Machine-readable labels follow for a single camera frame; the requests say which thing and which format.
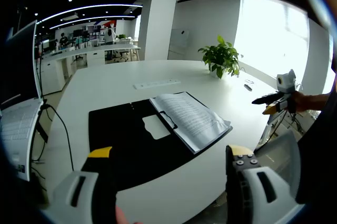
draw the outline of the power strip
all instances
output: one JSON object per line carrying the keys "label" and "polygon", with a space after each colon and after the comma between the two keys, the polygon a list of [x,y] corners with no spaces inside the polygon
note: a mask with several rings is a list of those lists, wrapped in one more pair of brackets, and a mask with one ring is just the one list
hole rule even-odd
{"label": "power strip", "polygon": [[177,83],[181,83],[181,82],[177,79],[167,79],[167,80],[148,82],[148,83],[136,83],[133,86],[136,90],[140,90],[140,89],[147,89],[147,88],[153,88],[153,87],[171,85],[171,84],[177,84]]}

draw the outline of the human hand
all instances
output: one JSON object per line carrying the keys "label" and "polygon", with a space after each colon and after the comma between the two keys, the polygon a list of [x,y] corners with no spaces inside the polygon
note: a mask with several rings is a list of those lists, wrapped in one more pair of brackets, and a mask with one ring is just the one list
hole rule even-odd
{"label": "human hand", "polygon": [[291,99],[295,101],[297,112],[304,112],[308,110],[308,97],[309,96],[306,96],[298,91],[291,94]]}
{"label": "human hand", "polygon": [[116,222],[117,224],[128,224],[128,221],[121,208],[116,206]]}

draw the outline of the black binder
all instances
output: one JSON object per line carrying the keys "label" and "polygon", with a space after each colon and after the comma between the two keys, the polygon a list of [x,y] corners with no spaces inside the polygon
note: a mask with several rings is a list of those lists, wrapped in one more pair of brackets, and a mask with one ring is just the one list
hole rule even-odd
{"label": "black binder", "polygon": [[[170,132],[170,135],[158,140],[153,139],[142,120],[155,114]],[[149,182],[179,168],[202,154],[222,136],[193,154],[148,99],[89,112],[90,151],[112,146],[110,169],[118,191]]]}

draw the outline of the green leaves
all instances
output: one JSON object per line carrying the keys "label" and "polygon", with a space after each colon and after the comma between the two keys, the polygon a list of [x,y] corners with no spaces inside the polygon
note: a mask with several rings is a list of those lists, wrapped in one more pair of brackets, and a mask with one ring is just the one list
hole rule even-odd
{"label": "green leaves", "polygon": [[216,75],[217,75],[217,77],[219,77],[220,79],[222,78],[223,70],[222,70],[221,66],[217,66],[217,68],[216,68]]}
{"label": "green leaves", "polygon": [[220,44],[225,44],[225,40],[224,40],[223,37],[221,37],[220,35],[217,36],[217,41],[218,41]]}
{"label": "green leaves", "polygon": [[211,72],[217,69],[217,64],[213,64]]}
{"label": "green leaves", "polygon": [[220,35],[217,36],[219,44],[217,46],[205,46],[198,49],[204,53],[202,61],[209,65],[211,72],[216,70],[216,75],[221,78],[224,72],[238,75],[240,72],[238,52],[233,48],[232,43],[226,42]]}

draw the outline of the window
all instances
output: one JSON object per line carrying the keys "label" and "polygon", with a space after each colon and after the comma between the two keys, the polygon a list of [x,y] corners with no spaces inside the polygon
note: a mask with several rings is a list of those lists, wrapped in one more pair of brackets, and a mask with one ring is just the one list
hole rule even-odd
{"label": "window", "polygon": [[139,29],[141,27],[141,15],[139,15],[136,19],[136,26],[135,26],[135,38],[139,37]]}
{"label": "window", "polygon": [[241,0],[234,47],[243,63],[274,78],[294,69],[301,83],[308,59],[308,15],[280,0]]}
{"label": "window", "polygon": [[329,93],[331,91],[336,76],[335,72],[333,72],[333,70],[331,69],[332,57],[333,57],[333,37],[329,35],[329,64],[323,94]]}

